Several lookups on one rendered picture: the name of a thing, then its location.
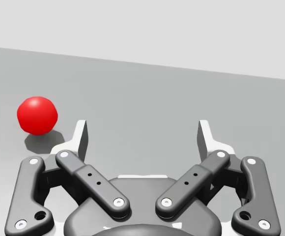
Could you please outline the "small round ball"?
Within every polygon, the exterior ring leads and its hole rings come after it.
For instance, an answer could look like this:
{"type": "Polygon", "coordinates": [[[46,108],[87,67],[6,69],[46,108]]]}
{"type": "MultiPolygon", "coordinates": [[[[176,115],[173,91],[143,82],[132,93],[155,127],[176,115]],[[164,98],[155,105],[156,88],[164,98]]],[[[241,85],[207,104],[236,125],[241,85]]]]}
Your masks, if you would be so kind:
{"type": "Polygon", "coordinates": [[[27,98],[17,110],[20,127],[39,136],[49,133],[57,123],[58,113],[51,100],[41,96],[27,98]]]}

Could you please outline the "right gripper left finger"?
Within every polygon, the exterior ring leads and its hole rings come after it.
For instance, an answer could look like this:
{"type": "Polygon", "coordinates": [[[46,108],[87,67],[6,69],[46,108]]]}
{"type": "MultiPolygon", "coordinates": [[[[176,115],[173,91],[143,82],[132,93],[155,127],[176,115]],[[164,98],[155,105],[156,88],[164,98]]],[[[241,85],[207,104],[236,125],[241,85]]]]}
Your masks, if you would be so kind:
{"type": "Polygon", "coordinates": [[[84,163],[88,146],[86,120],[79,120],[71,140],[51,149],[49,156],[25,158],[18,175],[4,227],[5,236],[44,236],[55,226],[44,206],[53,187],[64,186],[78,202],[91,197],[114,219],[130,214],[130,201],[93,166],[84,163]]]}

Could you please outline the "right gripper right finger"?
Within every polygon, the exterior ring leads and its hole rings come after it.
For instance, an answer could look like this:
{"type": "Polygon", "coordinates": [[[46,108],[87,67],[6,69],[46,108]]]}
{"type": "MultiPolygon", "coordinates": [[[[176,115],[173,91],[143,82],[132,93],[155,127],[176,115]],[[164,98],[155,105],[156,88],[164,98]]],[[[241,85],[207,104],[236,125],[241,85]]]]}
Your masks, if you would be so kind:
{"type": "Polygon", "coordinates": [[[234,149],[214,140],[207,120],[200,120],[197,132],[200,164],[191,167],[155,203],[164,219],[177,216],[193,199],[208,204],[224,186],[235,189],[241,207],[231,227],[242,236],[280,236],[281,225],[264,161],[259,157],[239,159],[234,149]]]}

